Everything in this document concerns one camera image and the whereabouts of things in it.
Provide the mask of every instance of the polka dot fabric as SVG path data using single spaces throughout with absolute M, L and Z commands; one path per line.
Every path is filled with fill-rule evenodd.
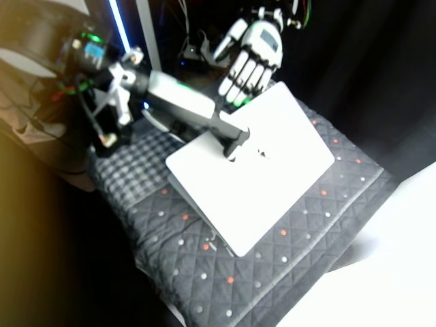
M 154 131 L 146 145 L 94 158 L 94 180 L 124 223 L 138 268 L 188 326 L 275 326 L 397 186 L 326 119 L 302 107 L 336 161 L 243 258 L 165 182 L 165 158 L 179 146 L 169 136 Z M 145 152 L 155 142 L 166 144 L 156 145 L 165 149 L 158 156 Z

